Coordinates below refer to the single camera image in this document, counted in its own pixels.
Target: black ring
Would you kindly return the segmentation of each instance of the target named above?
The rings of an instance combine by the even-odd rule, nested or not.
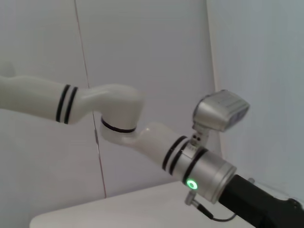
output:
[[[171,162],[171,166],[170,166],[170,169],[169,169],[169,174],[172,175],[173,174],[173,171],[174,171],[174,168],[175,168],[175,165],[177,163],[177,161],[179,160],[182,152],[184,151],[184,149],[186,148],[187,144],[189,143],[189,140],[186,141],[180,148],[180,150],[177,152],[177,154],[175,155],[173,161]]]
[[[106,121],[104,121],[104,119],[102,117],[101,117],[101,122],[103,123],[104,126],[109,128],[110,130],[115,131],[115,132],[119,132],[119,133],[131,133],[131,132],[134,132],[136,130],[136,128],[126,130],[126,129],[120,129],[120,128],[117,128],[117,127],[113,127],[110,124],[108,124]]]
[[[66,108],[66,116],[65,116],[65,124],[68,124],[68,120],[70,118],[70,113],[73,105],[73,101],[76,95],[78,87],[74,87],[70,96],[70,100],[68,101],[67,108]]]
[[[199,152],[196,153],[196,156],[193,158],[193,160],[191,161],[188,169],[185,172],[185,175],[182,179],[183,184],[186,184],[186,181],[188,179],[188,177],[190,176],[196,162],[201,158],[201,156],[203,156],[206,152],[208,152],[208,149],[206,149],[205,147],[203,147]]]
[[[67,91],[71,85],[66,85],[61,93],[60,100],[58,103],[58,108],[56,112],[56,121],[60,123],[61,110],[63,106],[63,102],[65,101],[65,97],[67,95]]]
[[[186,136],[181,136],[180,138],[178,138],[175,143],[171,146],[171,148],[168,150],[164,160],[163,160],[163,163],[162,163],[162,169],[166,171],[166,166],[167,166],[167,163],[169,161],[169,158],[171,156],[171,154],[173,153],[173,151],[175,150],[175,148],[178,146],[178,144],[181,143],[181,141],[183,141],[185,138],[187,138]]]

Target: gray wall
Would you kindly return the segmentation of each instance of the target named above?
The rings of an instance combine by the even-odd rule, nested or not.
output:
[[[239,172],[304,199],[304,1],[208,0],[215,79],[251,104],[221,135]]]
[[[73,0],[0,1],[0,74],[132,85],[146,93],[139,129],[160,121],[190,134],[196,102],[214,90],[205,2],[76,3],[85,59]],[[91,114],[66,126],[0,111],[1,227],[105,197]],[[107,196],[172,181],[142,155],[99,142]],[[219,151],[216,135],[209,147]]]

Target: green led light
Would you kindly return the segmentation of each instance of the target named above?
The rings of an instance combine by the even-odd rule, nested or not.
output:
[[[198,189],[198,184],[193,180],[187,180],[187,185],[191,189]]]

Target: white robotic arm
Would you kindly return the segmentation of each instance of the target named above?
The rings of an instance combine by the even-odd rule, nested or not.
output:
[[[129,132],[136,128],[143,96],[126,85],[79,89],[29,76],[0,76],[0,108],[65,124],[74,124],[95,110],[109,125]]]
[[[0,108],[60,123],[74,124],[88,112],[100,111],[101,135],[106,140],[148,156],[184,184],[190,181],[188,186],[212,203],[219,199],[236,171],[230,163],[201,147],[197,140],[192,139],[190,143],[186,136],[176,134],[161,123],[150,123],[137,132],[143,96],[132,87],[104,85],[79,89],[35,77],[16,76],[0,77],[0,91]]]
[[[146,155],[188,186],[185,203],[210,219],[223,222],[233,217],[213,218],[195,200],[196,193],[212,203],[219,201],[255,227],[303,227],[304,211],[297,201],[273,198],[235,175],[235,166],[205,148],[210,129],[223,132],[243,119],[249,109],[246,101],[225,90],[204,97],[194,110],[195,133],[190,139],[161,123],[137,132],[142,107],[143,96],[129,86],[78,89],[29,76],[0,76],[1,109],[65,124],[74,124],[93,110],[101,112],[101,135],[106,140]]]

